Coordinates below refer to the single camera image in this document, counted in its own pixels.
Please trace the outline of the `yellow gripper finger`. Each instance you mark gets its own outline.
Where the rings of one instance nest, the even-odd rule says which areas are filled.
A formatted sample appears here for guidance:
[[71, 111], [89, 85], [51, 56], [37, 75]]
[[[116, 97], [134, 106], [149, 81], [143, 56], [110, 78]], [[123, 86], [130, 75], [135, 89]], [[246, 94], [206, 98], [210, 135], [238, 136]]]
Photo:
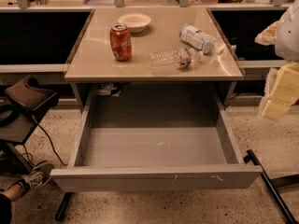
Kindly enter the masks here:
[[288, 63], [279, 69], [271, 68], [261, 100], [261, 116], [279, 120], [299, 100], [299, 63]]

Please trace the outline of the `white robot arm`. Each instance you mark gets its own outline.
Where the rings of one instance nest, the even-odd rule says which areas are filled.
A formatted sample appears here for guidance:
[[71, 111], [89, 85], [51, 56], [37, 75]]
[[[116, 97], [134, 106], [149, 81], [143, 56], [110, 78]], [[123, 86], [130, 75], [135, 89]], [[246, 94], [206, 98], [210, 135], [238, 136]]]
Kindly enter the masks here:
[[259, 106], [262, 117], [279, 120], [299, 100], [299, 0], [259, 33], [255, 42], [274, 45], [276, 55], [287, 61], [279, 69], [270, 69]]

